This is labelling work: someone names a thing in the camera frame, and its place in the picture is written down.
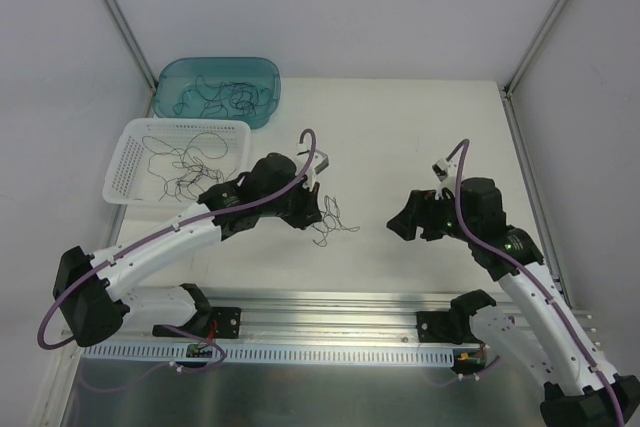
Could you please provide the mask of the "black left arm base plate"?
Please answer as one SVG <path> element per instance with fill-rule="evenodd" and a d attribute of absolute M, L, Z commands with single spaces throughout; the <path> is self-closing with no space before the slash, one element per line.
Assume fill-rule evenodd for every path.
<path fill-rule="evenodd" d="M 240 334 L 242 309 L 239 307 L 210 307 L 198 310 L 191 319 L 179 326 L 155 325 L 152 335 L 159 338 L 183 337 L 237 339 Z"/>

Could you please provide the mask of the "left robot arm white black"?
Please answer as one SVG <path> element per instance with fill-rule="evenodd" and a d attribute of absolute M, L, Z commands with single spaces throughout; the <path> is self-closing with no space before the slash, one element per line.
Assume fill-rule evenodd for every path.
<path fill-rule="evenodd" d="M 52 312 L 61 312 L 80 347 L 99 344 L 125 328 L 158 337 L 204 337 L 215 310 L 194 283 L 144 288 L 140 284 L 180 257 L 217 245 L 280 218 L 304 230 L 320 221 L 317 176 L 326 154 L 305 151 L 290 159 L 270 153 L 235 179 L 203 192 L 182 213 L 147 234 L 93 253 L 73 247 L 61 255 Z"/>

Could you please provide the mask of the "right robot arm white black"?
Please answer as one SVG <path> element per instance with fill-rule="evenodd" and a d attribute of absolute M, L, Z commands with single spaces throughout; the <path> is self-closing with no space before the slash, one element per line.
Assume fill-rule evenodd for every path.
<path fill-rule="evenodd" d="M 631 419 L 639 406 L 638 378 L 620 374 L 590 340 L 531 236 L 508 224 L 493 180 L 466 179 L 458 193 L 413 190 L 387 227 L 405 241 L 451 237 L 466 243 L 533 334 L 518 330 L 478 289 L 451 300 L 446 311 L 417 312 L 420 341 L 484 343 L 520 364 L 543 390 L 540 412 L 548 426 L 623 426 Z"/>

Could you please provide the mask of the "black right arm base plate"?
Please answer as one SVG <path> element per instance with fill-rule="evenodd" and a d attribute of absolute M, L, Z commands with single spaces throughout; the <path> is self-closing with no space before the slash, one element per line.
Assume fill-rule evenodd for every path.
<path fill-rule="evenodd" d="M 471 332 L 469 317 L 456 314 L 452 310 L 418 311 L 416 329 L 420 343 L 480 343 Z"/>

